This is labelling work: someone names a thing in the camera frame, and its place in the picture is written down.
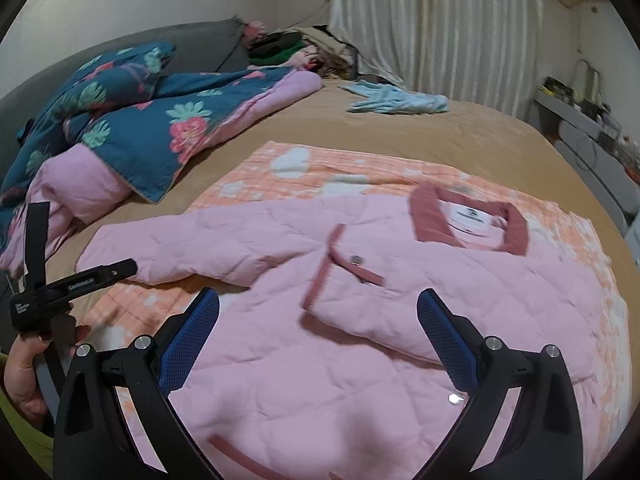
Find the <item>person's left hand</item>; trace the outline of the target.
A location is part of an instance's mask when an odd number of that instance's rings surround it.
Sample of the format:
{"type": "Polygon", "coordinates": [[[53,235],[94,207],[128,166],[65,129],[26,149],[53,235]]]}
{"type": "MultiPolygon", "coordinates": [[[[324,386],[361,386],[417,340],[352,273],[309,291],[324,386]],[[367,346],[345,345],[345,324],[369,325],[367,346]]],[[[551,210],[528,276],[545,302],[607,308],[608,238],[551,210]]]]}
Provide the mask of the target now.
{"type": "Polygon", "coordinates": [[[37,385],[34,359],[43,354],[50,343],[50,339],[38,334],[17,335],[4,366],[6,395],[17,413],[35,427],[41,425],[48,408],[37,385]]]}

